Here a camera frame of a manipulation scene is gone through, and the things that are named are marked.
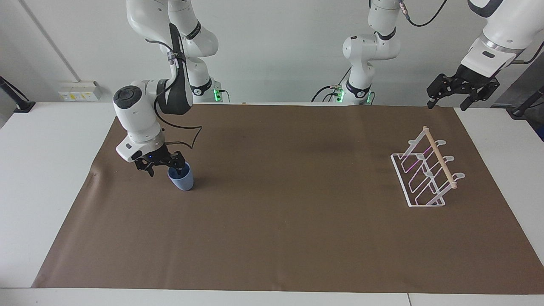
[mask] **white wire drying rack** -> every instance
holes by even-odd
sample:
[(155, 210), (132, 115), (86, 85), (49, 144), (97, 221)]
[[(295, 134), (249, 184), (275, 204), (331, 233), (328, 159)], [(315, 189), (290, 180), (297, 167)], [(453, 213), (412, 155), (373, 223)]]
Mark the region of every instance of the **white wire drying rack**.
[[(426, 137), (429, 141), (429, 147), (422, 153), (413, 152), (418, 144)], [(395, 171), (399, 178), (400, 185), (403, 188), (404, 196), (409, 207), (439, 207), (444, 206), (444, 195), (451, 189), (457, 189), (457, 181), (464, 178), (464, 173), (452, 173), (449, 171), (447, 163), (455, 160), (453, 156), (442, 156), (438, 147), (445, 145), (444, 140), (434, 140), (429, 128), (424, 126), (419, 136), (408, 141), (410, 145), (404, 153), (397, 153), (391, 155), (391, 161), (395, 166)], [(429, 165), (431, 158), (435, 156), (437, 162), (433, 165)], [(409, 181), (405, 183), (400, 171), (407, 174), (406, 177), (410, 177)], [(437, 182), (439, 175), (443, 173), (446, 176), (445, 182)], [(420, 198), (423, 196), (431, 199), (424, 203)]]

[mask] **wooden dowel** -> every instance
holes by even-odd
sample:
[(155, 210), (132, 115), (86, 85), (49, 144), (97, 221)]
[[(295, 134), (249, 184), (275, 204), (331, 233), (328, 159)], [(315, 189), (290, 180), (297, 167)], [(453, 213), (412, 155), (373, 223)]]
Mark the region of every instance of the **wooden dowel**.
[(453, 189), (457, 189), (457, 182), (453, 179), (452, 173), (449, 171), (448, 166), (446, 165), (446, 162), (444, 161), (444, 157), (442, 157), (442, 154), (438, 150), (438, 147), (436, 146), (435, 140), (433, 139), (431, 132), (429, 131), (429, 128), (424, 126), (423, 131), (425, 131), (425, 135), (427, 136), (427, 139), (429, 140), (429, 143), (431, 144), (432, 150), (435, 152), (436, 157), (438, 158), (438, 162), (440, 163), (440, 166), (442, 169), (444, 169), (444, 174), (446, 175), (446, 178), (448, 179), (450, 185)]

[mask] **blue cup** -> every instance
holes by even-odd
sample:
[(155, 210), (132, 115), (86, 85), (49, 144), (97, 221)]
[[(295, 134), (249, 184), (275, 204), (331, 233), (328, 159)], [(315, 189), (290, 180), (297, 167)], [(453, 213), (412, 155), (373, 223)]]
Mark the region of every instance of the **blue cup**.
[(176, 185), (177, 188), (183, 191), (189, 191), (195, 183), (193, 178), (193, 170), (191, 166), (186, 162), (185, 167), (181, 169), (180, 173), (175, 168), (168, 168), (168, 178)]

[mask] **brown mat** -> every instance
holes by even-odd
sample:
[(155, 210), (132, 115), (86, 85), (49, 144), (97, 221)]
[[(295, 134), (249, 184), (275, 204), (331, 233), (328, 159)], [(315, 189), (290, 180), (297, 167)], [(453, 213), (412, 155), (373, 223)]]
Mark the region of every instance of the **brown mat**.
[[(544, 293), (544, 268), (453, 109), (197, 105), (195, 188), (125, 163), (114, 122), (34, 287)], [(390, 154), (428, 125), (467, 177), (408, 208)], [(168, 128), (168, 141), (192, 134)]]

